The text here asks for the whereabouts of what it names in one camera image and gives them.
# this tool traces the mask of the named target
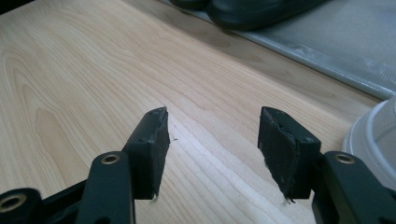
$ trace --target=wooden table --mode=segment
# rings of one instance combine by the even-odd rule
[[[340,150],[379,100],[154,0],[37,0],[0,16],[0,192],[85,179],[166,105],[160,197],[138,223],[314,223],[257,149],[261,106]]]

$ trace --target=gray mat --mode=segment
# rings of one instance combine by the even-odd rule
[[[204,11],[189,12],[211,22]],[[396,95],[394,0],[332,0],[271,27],[235,33],[381,99]]]

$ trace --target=black object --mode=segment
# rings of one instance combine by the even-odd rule
[[[247,31],[299,14],[324,0],[212,0],[206,12],[216,25]]]
[[[169,0],[173,5],[187,9],[197,10],[206,7],[210,0]]]
[[[1,224],[135,223],[134,199],[158,195],[169,148],[166,107],[149,111],[122,151],[92,162],[88,179],[45,200],[36,189],[0,195]]]
[[[286,198],[308,199],[317,223],[396,223],[395,192],[357,157],[322,155],[319,140],[283,111],[263,107],[259,149]]]
[[[0,0],[0,15],[34,0]]]

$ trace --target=black rubber pad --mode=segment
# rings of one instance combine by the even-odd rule
[[[321,156],[320,141],[285,112],[263,107],[258,147],[285,197],[309,198],[309,173]]]
[[[130,158],[135,199],[159,194],[169,144],[166,107],[149,111],[122,149]]]

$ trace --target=white plastic container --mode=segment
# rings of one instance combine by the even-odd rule
[[[344,151],[363,160],[382,185],[396,190],[396,96],[355,122]]]

